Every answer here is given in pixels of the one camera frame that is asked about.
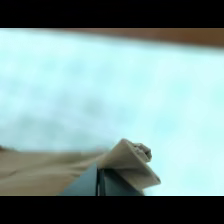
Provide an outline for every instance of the wooden surface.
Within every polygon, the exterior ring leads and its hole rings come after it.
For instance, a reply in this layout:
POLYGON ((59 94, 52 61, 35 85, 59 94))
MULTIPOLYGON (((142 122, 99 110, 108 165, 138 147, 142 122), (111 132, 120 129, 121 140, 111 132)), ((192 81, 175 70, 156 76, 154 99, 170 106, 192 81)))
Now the wooden surface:
POLYGON ((60 28, 60 30, 224 47, 224 28, 60 28))

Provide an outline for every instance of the cutting mat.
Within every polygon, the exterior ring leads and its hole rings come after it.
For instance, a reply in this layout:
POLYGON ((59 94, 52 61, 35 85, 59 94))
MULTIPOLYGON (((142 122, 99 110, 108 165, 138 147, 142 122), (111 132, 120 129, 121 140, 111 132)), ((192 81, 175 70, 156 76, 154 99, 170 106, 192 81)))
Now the cutting mat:
POLYGON ((224 51, 0 29, 0 142, 152 148, 151 195, 224 195, 224 51))

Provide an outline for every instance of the blurry background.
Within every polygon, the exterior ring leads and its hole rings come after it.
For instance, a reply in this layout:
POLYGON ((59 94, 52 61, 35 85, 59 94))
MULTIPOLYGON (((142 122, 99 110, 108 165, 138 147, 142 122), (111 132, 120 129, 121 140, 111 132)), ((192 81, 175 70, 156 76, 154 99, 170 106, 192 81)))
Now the blurry background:
POLYGON ((128 138, 152 149, 162 184, 148 195, 224 195, 223 42, 223 29, 0 29, 0 142, 128 138))

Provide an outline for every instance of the fabric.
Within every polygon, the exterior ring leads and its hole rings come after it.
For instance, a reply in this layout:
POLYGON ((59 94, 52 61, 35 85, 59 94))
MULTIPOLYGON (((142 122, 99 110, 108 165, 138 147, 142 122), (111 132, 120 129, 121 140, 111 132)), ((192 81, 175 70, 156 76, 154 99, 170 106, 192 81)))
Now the fabric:
POLYGON ((147 183, 157 184, 141 156, 132 154, 135 147, 129 147, 131 144, 123 139, 111 152, 18 152, 0 148, 0 195, 58 195, 95 162, 99 168, 115 168, 139 190, 147 183))

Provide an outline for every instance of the beige cloth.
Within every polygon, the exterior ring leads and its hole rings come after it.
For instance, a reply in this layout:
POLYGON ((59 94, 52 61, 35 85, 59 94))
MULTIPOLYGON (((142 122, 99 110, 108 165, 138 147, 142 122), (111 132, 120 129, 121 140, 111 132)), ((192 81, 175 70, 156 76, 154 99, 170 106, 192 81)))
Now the beige cloth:
POLYGON ((125 139, 112 151, 34 153, 0 148, 0 195, 58 195, 96 162, 99 168, 114 168, 141 190, 160 183, 145 164, 151 159, 147 153, 125 139))

